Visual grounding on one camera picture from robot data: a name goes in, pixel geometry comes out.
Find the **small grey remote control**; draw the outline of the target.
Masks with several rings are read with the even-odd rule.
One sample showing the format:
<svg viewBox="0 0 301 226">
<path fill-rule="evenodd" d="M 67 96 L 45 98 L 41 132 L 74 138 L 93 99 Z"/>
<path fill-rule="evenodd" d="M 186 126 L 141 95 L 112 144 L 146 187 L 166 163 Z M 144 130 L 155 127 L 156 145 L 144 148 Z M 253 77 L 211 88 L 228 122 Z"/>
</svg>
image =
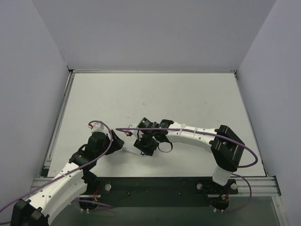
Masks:
<svg viewBox="0 0 301 226">
<path fill-rule="evenodd" d="M 141 156 L 140 153 L 144 153 L 144 152 L 142 152 L 138 149 L 137 150 L 136 149 L 135 150 L 128 150 L 128 149 L 123 148 L 122 150 L 126 153 L 130 153 L 130 154 L 137 155 L 137 156 Z"/>
</svg>

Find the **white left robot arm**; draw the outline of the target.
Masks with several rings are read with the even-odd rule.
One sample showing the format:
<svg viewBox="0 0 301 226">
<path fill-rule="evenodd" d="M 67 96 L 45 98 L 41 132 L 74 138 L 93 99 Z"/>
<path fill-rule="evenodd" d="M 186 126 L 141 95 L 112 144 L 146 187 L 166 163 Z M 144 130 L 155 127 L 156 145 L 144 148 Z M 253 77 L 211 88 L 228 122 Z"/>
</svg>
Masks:
<svg viewBox="0 0 301 226">
<path fill-rule="evenodd" d="M 49 226 L 77 196 L 96 189 L 96 176 L 90 170 L 97 158 L 122 149 L 124 141 L 113 130 L 93 132 L 87 144 L 75 152 L 63 169 L 26 201 L 13 207 L 12 226 Z"/>
</svg>

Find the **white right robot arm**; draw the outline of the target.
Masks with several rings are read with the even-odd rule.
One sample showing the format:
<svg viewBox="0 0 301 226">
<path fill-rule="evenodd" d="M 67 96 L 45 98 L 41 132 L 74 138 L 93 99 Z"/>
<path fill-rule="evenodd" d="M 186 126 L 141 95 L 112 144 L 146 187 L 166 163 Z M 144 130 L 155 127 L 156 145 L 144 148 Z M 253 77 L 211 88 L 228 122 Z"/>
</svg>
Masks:
<svg viewBox="0 0 301 226">
<path fill-rule="evenodd" d="M 146 155 L 152 155 L 161 143 L 183 143 L 212 153 L 217 164 L 212 180 L 220 186 L 225 186 L 232 173 L 237 171 L 244 151 L 238 145 L 243 144 L 242 140 L 225 125 L 218 129 L 202 129 L 172 120 L 164 119 L 157 123 L 143 118 L 129 127 L 140 129 L 133 131 L 137 138 L 134 146 Z"/>
</svg>

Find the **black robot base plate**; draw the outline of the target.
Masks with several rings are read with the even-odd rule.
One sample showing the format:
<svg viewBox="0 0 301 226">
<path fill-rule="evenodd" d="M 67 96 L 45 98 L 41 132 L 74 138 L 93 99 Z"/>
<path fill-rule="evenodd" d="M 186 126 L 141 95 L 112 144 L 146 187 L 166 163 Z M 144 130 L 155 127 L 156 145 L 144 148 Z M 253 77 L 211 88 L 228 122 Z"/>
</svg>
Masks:
<svg viewBox="0 0 301 226">
<path fill-rule="evenodd" d="M 80 199 L 98 200 L 113 207 L 207 207 L 210 196 L 238 194 L 229 179 L 221 186 L 211 177 L 84 177 L 86 190 Z"/>
</svg>

